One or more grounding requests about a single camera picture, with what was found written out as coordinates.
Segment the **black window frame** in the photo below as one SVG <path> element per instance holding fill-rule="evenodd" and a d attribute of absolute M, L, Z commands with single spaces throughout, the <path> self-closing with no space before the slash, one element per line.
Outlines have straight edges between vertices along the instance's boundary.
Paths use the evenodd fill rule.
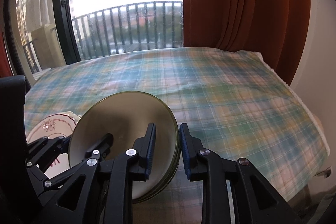
<path fill-rule="evenodd" d="M 56 30 L 67 65 L 81 61 L 70 13 L 70 0 L 52 0 Z"/>

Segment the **red curtain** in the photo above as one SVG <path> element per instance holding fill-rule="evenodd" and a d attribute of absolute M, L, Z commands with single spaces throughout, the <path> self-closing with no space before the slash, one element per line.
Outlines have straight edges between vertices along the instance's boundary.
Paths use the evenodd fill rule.
<path fill-rule="evenodd" d="M 310 0 L 183 0 L 183 44 L 260 52 L 290 84 L 309 19 Z"/>
<path fill-rule="evenodd" d="M 1 78 L 13 76 L 2 32 L 0 34 L 0 76 Z"/>

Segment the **balcony metal railing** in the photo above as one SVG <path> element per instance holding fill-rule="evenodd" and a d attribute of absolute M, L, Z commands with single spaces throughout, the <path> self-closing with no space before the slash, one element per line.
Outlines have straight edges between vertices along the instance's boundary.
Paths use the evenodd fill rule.
<path fill-rule="evenodd" d="M 55 24 L 33 32 L 26 27 L 26 3 L 17 0 L 17 24 L 33 75 L 66 65 Z M 81 60 L 121 53 L 183 46 L 183 3 L 153 1 L 109 7 L 72 17 Z"/>

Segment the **floral bowl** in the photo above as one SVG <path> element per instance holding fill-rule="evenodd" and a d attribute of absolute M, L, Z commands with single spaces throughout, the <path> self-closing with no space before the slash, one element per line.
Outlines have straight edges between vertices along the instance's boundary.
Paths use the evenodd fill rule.
<path fill-rule="evenodd" d="M 134 182 L 133 201 L 140 203 L 160 194 L 173 179 L 180 158 L 178 125 L 165 102 L 146 92 L 127 91 L 108 96 L 93 105 L 77 123 L 69 146 L 69 164 L 77 165 L 86 150 L 106 133 L 114 137 L 107 159 L 113 159 L 145 136 L 148 124 L 156 126 L 151 174 L 146 182 Z"/>

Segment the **left red curtain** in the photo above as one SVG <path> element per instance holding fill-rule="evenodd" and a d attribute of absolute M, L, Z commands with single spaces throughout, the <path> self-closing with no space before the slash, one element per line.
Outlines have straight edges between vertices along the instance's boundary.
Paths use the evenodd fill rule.
<path fill-rule="evenodd" d="M 0 34 L 0 76 L 1 78 L 13 76 L 2 32 Z"/>

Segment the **small red-rimmed white plate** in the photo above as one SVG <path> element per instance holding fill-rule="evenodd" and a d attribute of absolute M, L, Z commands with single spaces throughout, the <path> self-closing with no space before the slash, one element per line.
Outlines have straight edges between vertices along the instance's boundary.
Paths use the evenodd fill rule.
<path fill-rule="evenodd" d="M 44 136 L 47 136 L 49 139 L 60 136 L 66 138 L 73 133 L 80 119 L 80 115 L 76 115 L 71 111 L 47 116 L 28 133 L 26 141 L 27 143 L 31 143 Z M 48 170 L 46 170 L 45 175 L 53 178 L 69 168 L 68 153 L 65 152 L 53 161 Z"/>

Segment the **plaid tablecloth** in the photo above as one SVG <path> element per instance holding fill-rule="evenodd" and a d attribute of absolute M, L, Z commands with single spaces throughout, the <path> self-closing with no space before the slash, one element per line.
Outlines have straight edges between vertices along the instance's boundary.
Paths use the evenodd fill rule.
<path fill-rule="evenodd" d="M 163 100 L 206 148 L 247 158 L 285 200 L 330 155 L 314 115 L 260 53 L 214 48 L 122 53 L 52 69 L 26 95 L 26 131 L 51 114 L 82 115 L 124 91 Z"/>

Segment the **right red curtain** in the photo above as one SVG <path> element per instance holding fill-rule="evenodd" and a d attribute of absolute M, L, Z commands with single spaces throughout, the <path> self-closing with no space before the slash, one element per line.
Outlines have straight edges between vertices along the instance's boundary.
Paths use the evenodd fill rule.
<path fill-rule="evenodd" d="M 183 44 L 260 52 L 290 84 L 309 19 L 310 0 L 183 0 Z"/>

